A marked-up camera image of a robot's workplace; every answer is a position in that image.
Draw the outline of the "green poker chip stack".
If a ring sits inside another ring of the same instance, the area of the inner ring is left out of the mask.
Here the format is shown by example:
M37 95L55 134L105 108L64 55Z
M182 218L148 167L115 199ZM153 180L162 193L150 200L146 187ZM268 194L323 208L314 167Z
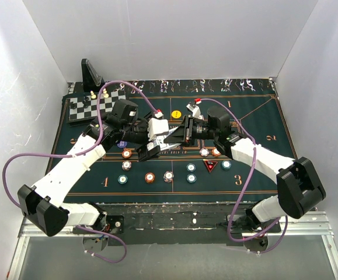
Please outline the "green poker chip stack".
M197 177L196 177L195 174L192 174L192 173L191 173L191 174L188 174L188 175L187 175L186 180L187 180L188 183L193 184L193 183L196 182Z

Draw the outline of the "orange poker chip stack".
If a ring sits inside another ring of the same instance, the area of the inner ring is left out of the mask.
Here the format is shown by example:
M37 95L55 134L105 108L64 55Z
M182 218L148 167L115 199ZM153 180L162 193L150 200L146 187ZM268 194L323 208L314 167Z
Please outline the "orange poker chip stack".
M151 172L147 173L145 175L145 182L148 184L151 184L155 181L155 175Z

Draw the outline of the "red triangular dealer button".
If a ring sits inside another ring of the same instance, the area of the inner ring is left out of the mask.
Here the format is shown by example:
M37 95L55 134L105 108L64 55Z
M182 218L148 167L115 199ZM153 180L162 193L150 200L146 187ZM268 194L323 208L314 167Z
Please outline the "red triangular dealer button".
M203 162L204 162L204 165L205 165L205 167L206 167L206 169L209 173L211 173L214 170L214 168L216 167L216 165L218 164L217 161L207 160L207 159L204 159Z

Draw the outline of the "green chips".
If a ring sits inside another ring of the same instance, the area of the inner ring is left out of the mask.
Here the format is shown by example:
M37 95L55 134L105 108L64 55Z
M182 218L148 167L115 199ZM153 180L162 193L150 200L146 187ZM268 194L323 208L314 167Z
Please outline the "green chips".
M119 184L126 184L128 182L128 177L125 174L119 175L117 181Z
M232 164L231 164L231 162L230 162L229 160L223 160L223 161L221 162L221 168L222 168L223 170L230 170L230 169L231 169L231 166L232 166Z

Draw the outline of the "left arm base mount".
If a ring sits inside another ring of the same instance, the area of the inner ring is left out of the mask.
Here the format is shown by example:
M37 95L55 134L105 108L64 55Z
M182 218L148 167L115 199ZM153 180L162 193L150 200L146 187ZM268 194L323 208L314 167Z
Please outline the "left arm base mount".
M127 245L119 237L124 233L125 218L123 215L108 215L102 213L94 225L74 226L73 232L84 235L83 247L85 253L93 257L103 258L100 254L108 246L121 246L124 258L127 254Z

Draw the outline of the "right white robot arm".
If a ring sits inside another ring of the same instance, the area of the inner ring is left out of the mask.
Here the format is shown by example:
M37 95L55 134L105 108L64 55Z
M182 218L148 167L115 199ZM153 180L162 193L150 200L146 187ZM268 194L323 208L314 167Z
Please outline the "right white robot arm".
M210 139L222 155L254 167L276 184L277 195L246 210L246 224L251 231L259 232L267 221L281 216L299 219L326 198L326 191L309 159L295 160L253 143L232 129L229 113L221 107L212 106L207 114L205 121L185 116L164 142L188 146L197 139Z

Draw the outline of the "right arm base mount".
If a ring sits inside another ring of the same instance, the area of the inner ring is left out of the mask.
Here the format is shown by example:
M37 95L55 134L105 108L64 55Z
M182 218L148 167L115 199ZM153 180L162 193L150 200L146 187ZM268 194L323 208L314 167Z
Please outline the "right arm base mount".
M266 233L280 224L280 217L268 219L267 222L260 222L248 208L243 215L234 219L236 209L227 216L227 221L219 225L226 228L228 239L234 243L246 243L259 241L265 237Z

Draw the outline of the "blue playing card box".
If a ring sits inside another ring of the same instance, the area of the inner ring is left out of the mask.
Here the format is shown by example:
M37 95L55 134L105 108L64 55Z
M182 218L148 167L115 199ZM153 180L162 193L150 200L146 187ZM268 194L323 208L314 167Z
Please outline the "blue playing card box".
M147 144L147 150L152 151L158 147L160 151L166 151L179 147L180 143L164 143L164 140L171 134L172 132L169 132L167 135L156 136L154 140Z

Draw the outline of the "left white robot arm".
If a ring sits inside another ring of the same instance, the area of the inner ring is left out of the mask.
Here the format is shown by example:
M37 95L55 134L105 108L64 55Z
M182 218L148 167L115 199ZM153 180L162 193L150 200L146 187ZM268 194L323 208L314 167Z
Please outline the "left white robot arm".
M149 120L141 119L142 127L136 125L138 119L138 105L125 99L116 101L110 112L98 113L65 158L31 187L19 189L23 215L49 237L66 226L84 225L93 233L102 232L107 226L107 213L102 208L92 202L70 204L64 200L91 165L121 140L145 144L156 134L151 127L163 119L163 113L157 111Z

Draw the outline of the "blue small blind button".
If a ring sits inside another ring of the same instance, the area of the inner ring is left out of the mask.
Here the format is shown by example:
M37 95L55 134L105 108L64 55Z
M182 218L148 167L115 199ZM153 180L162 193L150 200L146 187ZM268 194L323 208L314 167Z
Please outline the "blue small blind button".
M118 147L118 148L121 148L121 149L124 149L124 148L127 147L127 145L128 145L128 142L126 142L126 141L120 141L120 142L117 144L117 147Z

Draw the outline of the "yellow big blind button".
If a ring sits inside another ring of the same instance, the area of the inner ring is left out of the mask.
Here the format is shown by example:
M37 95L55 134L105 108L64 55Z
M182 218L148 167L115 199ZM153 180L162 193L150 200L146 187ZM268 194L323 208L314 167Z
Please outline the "yellow big blind button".
M179 110L173 110L171 112L171 118L174 119L174 120L178 120L182 117L182 112L179 111Z

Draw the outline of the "orange chips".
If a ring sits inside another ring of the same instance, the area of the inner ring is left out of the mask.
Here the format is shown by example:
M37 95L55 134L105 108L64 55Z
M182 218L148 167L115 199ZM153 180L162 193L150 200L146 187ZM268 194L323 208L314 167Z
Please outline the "orange chips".
M214 148L214 149L212 150L212 155L218 157L218 156L221 155L221 153L218 151L217 148Z
M122 151L121 155L122 155L123 158L128 159L128 158L131 157L132 151L131 151L131 149L125 149L125 150Z

